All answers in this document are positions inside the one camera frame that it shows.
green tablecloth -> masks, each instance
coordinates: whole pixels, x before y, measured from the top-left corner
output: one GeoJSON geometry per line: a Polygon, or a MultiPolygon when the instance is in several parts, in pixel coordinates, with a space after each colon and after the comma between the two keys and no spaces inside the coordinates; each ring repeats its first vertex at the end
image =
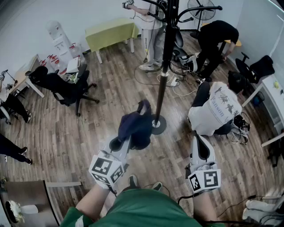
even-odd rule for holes
{"type": "Polygon", "coordinates": [[[86,31],[86,41],[92,52],[121,41],[136,38],[139,29],[128,18],[118,18],[90,27],[86,31]]]}

white t-shirt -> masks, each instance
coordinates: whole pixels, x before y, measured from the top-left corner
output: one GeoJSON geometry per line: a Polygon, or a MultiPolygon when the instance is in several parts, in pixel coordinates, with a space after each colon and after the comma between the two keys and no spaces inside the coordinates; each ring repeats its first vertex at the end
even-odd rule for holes
{"type": "Polygon", "coordinates": [[[2,102],[6,102],[9,95],[9,91],[6,90],[6,87],[2,87],[2,90],[0,92],[0,104],[2,102]]]}
{"type": "MultiPolygon", "coordinates": [[[[139,9],[149,9],[150,13],[156,14],[156,5],[154,4],[151,4],[149,2],[144,2],[142,0],[137,0],[135,1],[134,5],[139,9]]],[[[141,20],[140,18],[138,18],[138,20],[140,20],[139,24],[141,25],[142,29],[153,30],[162,27],[162,22],[156,20],[154,17],[150,15],[144,16],[139,14],[139,16],[143,19],[141,20]]]]}
{"type": "Polygon", "coordinates": [[[212,136],[215,130],[240,114],[242,107],[237,96],[223,82],[214,82],[210,98],[203,106],[191,107],[188,117],[192,130],[198,135],[212,136]]]}

black t-shirt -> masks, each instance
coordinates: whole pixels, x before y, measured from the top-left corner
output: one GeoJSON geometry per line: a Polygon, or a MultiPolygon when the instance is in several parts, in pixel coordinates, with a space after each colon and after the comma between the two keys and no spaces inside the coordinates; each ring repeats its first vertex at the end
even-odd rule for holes
{"type": "Polygon", "coordinates": [[[237,43],[239,39],[239,32],[232,25],[222,20],[216,20],[201,28],[198,39],[206,40],[207,43],[218,44],[224,40],[230,40],[237,43]]]}

black pants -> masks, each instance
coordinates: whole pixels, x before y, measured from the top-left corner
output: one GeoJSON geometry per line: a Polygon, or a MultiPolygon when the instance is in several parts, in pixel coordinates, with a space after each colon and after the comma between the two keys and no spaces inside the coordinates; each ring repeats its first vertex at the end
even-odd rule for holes
{"type": "Polygon", "coordinates": [[[29,159],[27,159],[24,155],[21,155],[23,152],[23,149],[19,148],[5,136],[0,134],[0,154],[10,156],[20,162],[28,162],[29,159]]]}
{"type": "Polygon", "coordinates": [[[198,36],[198,42],[201,47],[201,53],[196,59],[198,71],[201,70],[205,60],[208,59],[210,63],[200,73],[201,77],[208,78],[221,62],[221,55],[219,53],[218,46],[216,44],[210,43],[210,37],[204,37],[202,35],[202,32],[198,36]]]}
{"type": "MultiPolygon", "coordinates": [[[[210,85],[208,82],[204,81],[198,88],[198,91],[196,93],[196,97],[192,103],[191,107],[198,107],[203,106],[204,103],[207,102],[207,100],[210,97],[210,85]]],[[[214,134],[217,135],[226,135],[231,131],[232,121],[229,121],[228,123],[224,124],[221,128],[217,129],[214,134]]]]}
{"type": "Polygon", "coordinates": [[[15,111],[17,114],[21,115],[24,119],[24,121],[27,123],[28,121],[28,114],[23,106],[23,104],[20,102],[20,100],[13,96],[9,95],[6,102],[2,104],[2,106],[6,108],[10,108],[13,111],[15,111]]]}

green shirt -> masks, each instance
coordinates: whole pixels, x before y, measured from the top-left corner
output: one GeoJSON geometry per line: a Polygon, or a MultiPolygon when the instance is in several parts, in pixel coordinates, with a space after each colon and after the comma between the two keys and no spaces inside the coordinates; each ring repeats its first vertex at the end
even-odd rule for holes
{"type": "Polygon", "coordinates": [[[170,197],[153,189],[130,189],[120,193],[108,214],[96,223],[71,207],[60,227],[75,227],[82,216],[85,227],[201,227],[170,197]]]}

